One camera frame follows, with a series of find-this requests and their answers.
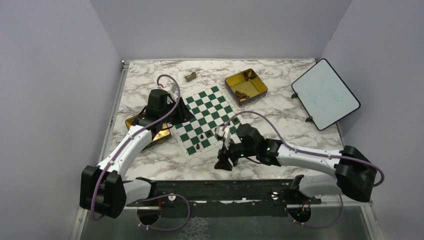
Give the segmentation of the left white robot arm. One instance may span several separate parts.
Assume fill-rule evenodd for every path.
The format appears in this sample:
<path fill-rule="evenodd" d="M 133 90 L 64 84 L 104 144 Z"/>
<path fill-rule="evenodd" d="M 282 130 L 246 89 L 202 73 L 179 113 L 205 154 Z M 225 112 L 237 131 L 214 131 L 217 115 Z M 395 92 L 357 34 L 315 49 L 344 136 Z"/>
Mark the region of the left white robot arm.
<path fill-rule="evenodd" d="M 193 119 L 181 93 L 173 97 L 169 90 L 153 89 L 147 106 L 131 122 L 118 146 L 96 166 L 86 166 L 81 173 L 79 206 L 101 216 L 117 218 L 124 207 L 140 200 L 152 205 L 157 200 L 156 184 L 138 177 L 129 182 L 124 175 L 136 157 L 153 142 L 164 125 L 176 126 Z"/>

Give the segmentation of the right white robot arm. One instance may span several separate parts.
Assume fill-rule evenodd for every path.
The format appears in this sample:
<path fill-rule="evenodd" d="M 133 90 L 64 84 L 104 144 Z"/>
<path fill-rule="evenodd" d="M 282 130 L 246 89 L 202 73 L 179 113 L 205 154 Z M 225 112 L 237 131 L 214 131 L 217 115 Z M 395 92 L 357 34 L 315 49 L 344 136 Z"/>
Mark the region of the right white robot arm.
<path fill-rule="evenodd" d="M 264 138 L 250 124 L 240 124 L 231 139 L 228 127 L 219 125 L 214 135 L 223 142 L 218 151 L 217 170 L 231 171 L 240 158 L 254 157 L 263 165 L 299 167 L 319 172 L 316 176 L 297 176 L 288 190 L 289 199 L 300 204 L 318 195 L 345 195 L 357 202 L 369 202 L 377 176 L 376 167 L 355 147 L 318 150 L 282 140 Z"/>

